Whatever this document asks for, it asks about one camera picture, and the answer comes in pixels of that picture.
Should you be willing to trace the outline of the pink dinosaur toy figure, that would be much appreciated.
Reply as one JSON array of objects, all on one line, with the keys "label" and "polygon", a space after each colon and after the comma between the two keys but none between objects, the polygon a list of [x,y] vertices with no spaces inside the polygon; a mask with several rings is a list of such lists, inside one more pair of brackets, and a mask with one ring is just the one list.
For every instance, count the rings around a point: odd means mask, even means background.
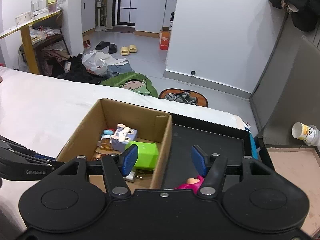
[{"label": "pink dinosaur toy figure", "polygon": [[177,190],[192,190],[194,194],[197,194],[199,188],[204,182],[202,176],[197,176],[196,178],[188,178],[184,184],[175,187]]}]

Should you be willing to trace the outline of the lavender cube character toy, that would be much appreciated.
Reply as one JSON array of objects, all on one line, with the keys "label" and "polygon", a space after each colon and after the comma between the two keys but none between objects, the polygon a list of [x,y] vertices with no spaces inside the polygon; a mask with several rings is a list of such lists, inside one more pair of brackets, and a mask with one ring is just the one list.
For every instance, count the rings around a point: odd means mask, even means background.
[{"label": "lavender cube character toy", "polygon": [[135,141],[137,137],[137,130],[127,127],[124,124],[117,124],[117,129],[114,132],[112,138],[113,150],[123,153],[125,151],[126,145],[131,141]]}]

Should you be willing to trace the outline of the green plastic square container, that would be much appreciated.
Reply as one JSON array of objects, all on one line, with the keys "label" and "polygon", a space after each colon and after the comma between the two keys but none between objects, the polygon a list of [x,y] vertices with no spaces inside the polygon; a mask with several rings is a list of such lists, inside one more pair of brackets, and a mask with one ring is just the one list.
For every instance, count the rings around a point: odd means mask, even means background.
[{"label": "green plastic square container", "polygon": [[134,168],[137,170],[154,170],[159,156],[157,145],[154,142],[131,141],[125,146],[125,149],[131,145],[138,147],[138,158]]}]

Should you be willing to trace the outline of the black tray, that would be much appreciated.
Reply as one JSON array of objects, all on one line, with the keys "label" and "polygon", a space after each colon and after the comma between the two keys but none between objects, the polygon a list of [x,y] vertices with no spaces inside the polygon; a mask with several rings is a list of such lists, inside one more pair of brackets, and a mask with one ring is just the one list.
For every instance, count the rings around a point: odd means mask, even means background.
[{"label": "black tray", "polygon": [[252,154],[250,133],[178,114],[172,116],[172,141],[162,189],[173,189],[197,172],[191,160],[191,148],[199,146],[206,154],[218,153],[228,158],[223,191],[240,182],[242,157]]}]

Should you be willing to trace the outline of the cardboard box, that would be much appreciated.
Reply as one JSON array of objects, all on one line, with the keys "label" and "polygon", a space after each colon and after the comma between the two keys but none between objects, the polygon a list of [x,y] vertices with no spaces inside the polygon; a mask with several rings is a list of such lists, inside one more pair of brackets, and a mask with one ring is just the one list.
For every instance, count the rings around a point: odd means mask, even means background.
[{"label": "cardboard box", "polygon": [[136,170],[141,180],[128,183],[135,189],[160,189],[172,140],[172,116],[167,112],[110,99],[99,99],[84,117],[57,159],[68,162],[77,155],[87,160],[120,154],[132,144],[139,146]]}]

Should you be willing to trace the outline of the orange rimmed pet bed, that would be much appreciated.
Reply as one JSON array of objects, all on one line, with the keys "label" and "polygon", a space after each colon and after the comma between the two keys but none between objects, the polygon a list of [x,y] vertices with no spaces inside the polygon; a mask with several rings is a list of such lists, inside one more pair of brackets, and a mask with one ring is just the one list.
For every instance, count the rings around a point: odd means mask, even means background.
[{"label": "orange rimmed pet bed", "polygon": [[208,107],[208,100],[202,94],[192,90],[168,88],[163,90],[158,98],[189,105]]}]

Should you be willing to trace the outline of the green cartoon cushion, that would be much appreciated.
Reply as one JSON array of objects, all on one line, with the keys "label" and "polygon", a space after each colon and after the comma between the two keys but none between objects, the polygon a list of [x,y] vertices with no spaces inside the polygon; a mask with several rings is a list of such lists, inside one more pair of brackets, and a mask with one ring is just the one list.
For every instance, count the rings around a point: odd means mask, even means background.
[{"label": "green cartoon cushion", "polygon": [[127,72],[111,77],[100,83],[103,86],[124,88],[140,95],[158,98],[158,92],[152,82],[140,73]]}]

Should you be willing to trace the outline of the grey folded panel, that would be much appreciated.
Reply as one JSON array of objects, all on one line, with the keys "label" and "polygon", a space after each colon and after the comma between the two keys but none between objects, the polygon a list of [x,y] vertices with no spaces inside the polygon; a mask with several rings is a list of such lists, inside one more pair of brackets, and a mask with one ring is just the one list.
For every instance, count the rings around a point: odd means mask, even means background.
[{"label": "grey folded panel", "polygon": [[303,32],[287,17],[249,102],[267,145],[302,145],[291,134],[296,122],[319,127],[319,26]]}]

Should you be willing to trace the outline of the white plastic bag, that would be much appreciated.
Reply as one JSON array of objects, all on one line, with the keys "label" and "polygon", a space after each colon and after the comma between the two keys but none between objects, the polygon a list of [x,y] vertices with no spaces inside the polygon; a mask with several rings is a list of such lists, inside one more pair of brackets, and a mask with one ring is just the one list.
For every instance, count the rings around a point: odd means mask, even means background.
[{"label": "white plastic bag", "polygon": [[115,59],[111,54],[92,50],[82,57],[82,64],[86,70],[92,74],[103,76],[107,73],[109,66],[123,66],[127,64],[126,58]]}]

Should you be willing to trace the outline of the left yellow slipper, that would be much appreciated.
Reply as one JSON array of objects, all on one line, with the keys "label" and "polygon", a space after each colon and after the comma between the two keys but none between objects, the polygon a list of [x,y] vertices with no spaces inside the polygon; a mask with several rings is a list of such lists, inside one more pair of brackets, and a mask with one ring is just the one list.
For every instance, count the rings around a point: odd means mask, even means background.
[{"label": "left yellow slipper", "polygon": [[122,56],[127,56],[130,54],[129,48],[127,46],[121,47],[120,54]]}]

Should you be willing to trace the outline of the right black slipper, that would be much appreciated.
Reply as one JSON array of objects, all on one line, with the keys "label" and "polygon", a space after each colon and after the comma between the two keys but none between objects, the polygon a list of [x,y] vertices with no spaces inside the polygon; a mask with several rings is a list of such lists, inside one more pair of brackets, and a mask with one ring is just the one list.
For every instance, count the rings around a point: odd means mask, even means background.
[{"label": "right black slipper", "polygon": [[111,43],[109,45],[108,53],[109,54],[115,54],[118,51],[117,45],[114,43]]}]

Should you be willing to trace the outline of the black slipper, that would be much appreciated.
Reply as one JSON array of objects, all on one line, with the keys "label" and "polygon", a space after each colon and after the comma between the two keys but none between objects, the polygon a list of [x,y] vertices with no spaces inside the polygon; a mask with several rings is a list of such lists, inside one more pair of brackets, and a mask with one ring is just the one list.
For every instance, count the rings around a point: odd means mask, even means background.
[{"label": "black slipper", "polygon": [[96,45],[95,50],[103,50],[106,47],[108,47],[109,45],[110,45],[110,42],[101,41]]},{"label": "black slipper", "polygon": [[114,43],[111,43],[109,45],[108,53],[109,54],[115,54],[118,51],[117,45]]}]

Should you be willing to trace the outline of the gold leg side table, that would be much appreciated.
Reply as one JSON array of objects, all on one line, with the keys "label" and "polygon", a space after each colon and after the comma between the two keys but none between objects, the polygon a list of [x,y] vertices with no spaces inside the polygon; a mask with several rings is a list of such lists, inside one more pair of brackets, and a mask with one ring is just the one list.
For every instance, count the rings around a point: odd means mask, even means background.
[{"label": "gold leg side table", "polygon": [[32,74],[40,74],[32,41],[31,41],[31,35],[30,35],[30,27],[38,22],[44,21],[46,19],[52,18],[54,16],[60,16],[63,10],[57,10],[55,12],[50,12],[46,16],[38,17],[36,19],[31,19],[28,22],[22,23],[20,25],[17,25],[15,27],[11,27],[10,29],[7,29],[1,33],[1,39],[20,31],[21,38],[22,38],[22,44],[24,48],[25,58],[27,59],[27,65]]}]

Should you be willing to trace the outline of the right yellow slipper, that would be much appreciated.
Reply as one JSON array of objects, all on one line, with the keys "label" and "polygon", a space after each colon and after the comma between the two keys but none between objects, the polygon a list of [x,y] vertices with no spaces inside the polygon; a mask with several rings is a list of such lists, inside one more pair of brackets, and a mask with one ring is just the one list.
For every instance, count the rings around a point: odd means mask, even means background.
[{"label": "right yellow slipper", "polygon": [[129,45],[129,53],[136,53],[138,51],[134,44]]}]

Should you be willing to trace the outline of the orange carton box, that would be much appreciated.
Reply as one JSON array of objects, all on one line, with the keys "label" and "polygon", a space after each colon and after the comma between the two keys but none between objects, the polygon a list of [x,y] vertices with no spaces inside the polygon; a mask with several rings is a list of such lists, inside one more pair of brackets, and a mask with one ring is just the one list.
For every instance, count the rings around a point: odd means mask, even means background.
[{"label": "orange carton box", "polygon": [[170,42],[171,30],[169,27],[163,27],[159,32],[159,49],[168,50]]}]

